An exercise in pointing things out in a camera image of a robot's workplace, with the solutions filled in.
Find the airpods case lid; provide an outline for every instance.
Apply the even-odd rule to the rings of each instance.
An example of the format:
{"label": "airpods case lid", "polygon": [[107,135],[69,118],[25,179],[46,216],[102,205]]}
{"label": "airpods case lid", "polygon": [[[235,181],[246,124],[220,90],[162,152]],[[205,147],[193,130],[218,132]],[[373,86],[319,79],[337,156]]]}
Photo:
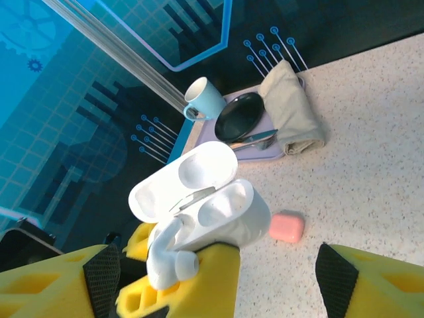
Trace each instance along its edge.
{"label": "airpods case lid", "polygon": [[227,185],[237,168],[237,157],[229,146],[205,142],[137,184],[129,194],[130,209],[143,222],[165,221],[186,204],[183,198]]}

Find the open airpods case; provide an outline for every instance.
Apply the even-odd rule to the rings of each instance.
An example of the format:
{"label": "open airpods case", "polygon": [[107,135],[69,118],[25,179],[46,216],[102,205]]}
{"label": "open airpods case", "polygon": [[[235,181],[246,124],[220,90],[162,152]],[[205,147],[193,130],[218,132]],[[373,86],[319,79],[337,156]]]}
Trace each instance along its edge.
{"label": "open airpods case", "polygon": [[249,181],[233,180],[233,150],[205,142],[137,184],[129,206],[143,222],[157,223],[148,244],[173,217],[183,222],[171,250],[199,250],[213,242],[244,247],[270,226],[271,213]]}

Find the fork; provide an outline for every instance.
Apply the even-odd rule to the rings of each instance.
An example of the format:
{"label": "fork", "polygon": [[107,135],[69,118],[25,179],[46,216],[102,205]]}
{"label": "fork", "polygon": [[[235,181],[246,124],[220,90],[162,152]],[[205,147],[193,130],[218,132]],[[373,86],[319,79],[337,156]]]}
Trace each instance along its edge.
{"label": "fork", "polygon": [[266,150],[269,147],[271,147],[275,143],[276,140],[277,140],[277,134],[273,134],[271,137],[269,137],[265,140],[260,140],[258,142],[252,143],[252,144],[247,144],[247,145],[244,145],[244,146],[234,148],[233,151],[236,152],[236,151],[247,149],[247,148],[250,148],[250,147],[255,147],[259,151],[263,151],[263,150]]}

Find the gear graphic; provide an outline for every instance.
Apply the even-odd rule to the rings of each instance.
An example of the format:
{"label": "gear graphic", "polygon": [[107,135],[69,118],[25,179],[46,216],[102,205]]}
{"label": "gear graphic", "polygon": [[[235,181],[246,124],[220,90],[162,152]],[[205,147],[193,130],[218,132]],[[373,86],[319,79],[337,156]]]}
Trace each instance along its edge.
{"label": "gear graphic", "polygon": [[28,68],[33,72],[41,72],[42,70],[42,64],[39,60],[31,59],[28,61]]}
{"label": "gear graphic", "polygon": [[64,40],[66,21],[42,0],[0,0],[0,41],[29,58],[51,56]]}

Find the mug handle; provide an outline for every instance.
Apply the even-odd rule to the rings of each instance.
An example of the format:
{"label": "mug handle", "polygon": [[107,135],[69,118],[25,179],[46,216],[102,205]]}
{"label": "mug handle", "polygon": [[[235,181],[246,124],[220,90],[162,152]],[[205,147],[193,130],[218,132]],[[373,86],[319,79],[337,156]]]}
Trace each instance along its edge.
{"label": "mug handle", "polygon": [[195,121],[207,121],[208,119],[210,119],[209,117],[202,117],[202,118],[193,118],[193,117],[190,117],[190,116],[187,114],[187,112],[188,112],[188,110],[189,110],[190,108],[194,108],[194,107],[193,107],[193,105],[192,105],[191,103],[189,103],[187,106],[185,106],[185,107],[184,107],[184,111],[183,111],[183,113],[184,113],[184,117],[185,117],[185,118],[187,118],[189,121],[193,121],[193,122],[195,122]]}

